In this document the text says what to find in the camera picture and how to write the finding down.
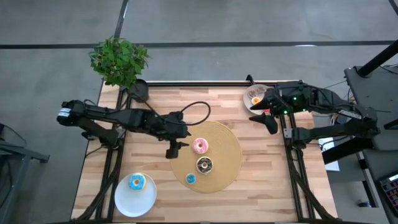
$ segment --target woven placemat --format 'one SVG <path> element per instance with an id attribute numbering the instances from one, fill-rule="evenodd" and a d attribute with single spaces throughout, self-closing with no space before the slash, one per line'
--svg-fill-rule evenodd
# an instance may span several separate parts
<path id="1" fill-rule="evenodd" d="M 232 131 L 225 125 L 206 121 L 196 126 L 190 126 L 188 131 L 192 134 L 183 142 L 189 146 L 180 149 L 178 158 L 171 159 L 170 164 L 176 178 L 189 189 L 201 193 L 213 193 L 223 190 L 239 174 L 242 164 L 242 150 L 239 141 Z M 196 138 L 204 138 L 209 148 L 204 154 L 197 154 L 192 149 L 192 142 Z M 197 171 L 197 160 L 203 156 L 209 157 L 213 162 L 213 169 L 209 174 Z M 197 181 L 187 184 L 187 174 L 195 174 Z"/>

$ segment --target wooden tabletop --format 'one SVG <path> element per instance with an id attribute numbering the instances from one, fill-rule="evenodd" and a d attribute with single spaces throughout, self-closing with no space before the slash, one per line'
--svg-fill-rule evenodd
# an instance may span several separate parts
<path id="1" fill-rule="evenodd" d="M 266 127 L 248 120 L 252 114 L 244 107 L 245 87 L 150 87 L 148 103 L 159 114 L 178 111 L 194 101 L 211 106 L 209 121 L 221 122 L 236 135 L 243 152 L 241 171 L 227 188 L 212 194 L 201 194 L 184 187 L 174 176 L 165 158 L 169 143 L 156 138 L 127 132 L 120 180 L 134 172 L 150 175 L 157 186 L 157 200 L 151 210 L 138 218 L 122 215 L 115 208 L 114 222 L 293 222 L 297 221 L 287 167 L 285 147 L 280 131 L 270 135 Z M 118 87 L 103 86 L 99 106 L 114 108 Z M 146 108 L 133 103 L 133 108 Z M 202 105 L 184 111 L 184 121 L 201 120 L 207 112 Z M 295 115 L 298 127 L 312 128 L 310 113 Z M 108 123 L 99 122 L 110 128 Z M 98 148 L 90 142 L 88 152 Z M 106 150 L 90 155 L 84 163 L 72 211 L 81 215 L 98 193 Z M 336 217 L 322 154 L 317 145 L 304 150 L 304 161 L 312 192 L 326 210 Z M 109 192 L 104 211 L 108 210 Z M 300 192 L 304 216 L 308 217 L 303 193 Z"/>

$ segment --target concrete floor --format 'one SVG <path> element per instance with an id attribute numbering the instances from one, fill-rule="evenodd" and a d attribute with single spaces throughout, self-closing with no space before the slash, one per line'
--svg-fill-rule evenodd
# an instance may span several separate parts
<path id="1" fill-rule="evenodd" d="M 0 0 L 0 44 L 96 43 L 114 34 L 122 0 Z M 394 40 L 398 16 L 386 0 L 137 0 L 128 5 L 121 36 L 134 42 Z M 303 79 L 319 87 L 344 80 L 386 46 L 150 49 L 146 80 Z M 89 49 L 0 50 L 0 123 L 31 149 L 32 161 L 12 223 L 70 217 L 87 141 L 55 118 L 64 100 L 96 101 L 100 76 Z M 394 58 L 389 63 L 398 63 Z M 331 88 L 341 97 L 346 84 Z M 339 217 L 355 220 L 345 187 L 332 187 Z"/>

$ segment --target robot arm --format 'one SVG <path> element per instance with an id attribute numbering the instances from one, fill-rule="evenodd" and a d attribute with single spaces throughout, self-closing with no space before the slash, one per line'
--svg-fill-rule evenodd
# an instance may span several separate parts
<path id="1" fill-rule="evenodd" d="M 306 143 L 312 139 L 341 135 L 371 138 L 380 133 L 376 126 L 377 116 L 374 109 L 348 103 L 330 90 L 310 86 L 303 81 L 277 83 L 275 88 L 267 89 L 262 101 L 251 109 L 269 109 L 270 116 L 263 113 L 251 117 L 250 120 L 265 124 L 271 134 L 277 132 L 274 118 L 288 113 L 316 111 L 321 114 L 338 113 L 351 118 L 345 124 L 324 128 L 285 129 L 285 136 L 299 148 L 305 148 Z"/>
<path id="2" fill-rule="evenodd" d="M 177 142 L 177 138 L 190 136 L 185 125 L 183 113 L 170 112 L 167 115 L 157 116 L 151 110 L 126 109 L 115 110 L 99 106 L 87 105 L 79 100 L 62 103 L 57 121 L 64 126 L 78 126 L 85 130 L 82 135 L 96 136 L 101 143 L 111 147 L 118 147 L 119 133 L 114 129 L 105 129 L 93 120 L 120 124 L 124 129 L 134 133 L 144 133 L 156 137 L 158 140 L 170 141 L 170 149 L 166 151 L 166 158 L 178 157 L 178 150 L 187 146 Z"/>

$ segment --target plant pot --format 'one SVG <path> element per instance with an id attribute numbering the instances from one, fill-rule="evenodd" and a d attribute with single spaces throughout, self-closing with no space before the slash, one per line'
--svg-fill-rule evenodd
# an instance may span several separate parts
<path id="1" fill-rule="evenodd" d="M 148 83 L 142 79 L 137 79 L 127 90 L 129 96 L 138 103 L 146 102 L 149 99 Z"/>

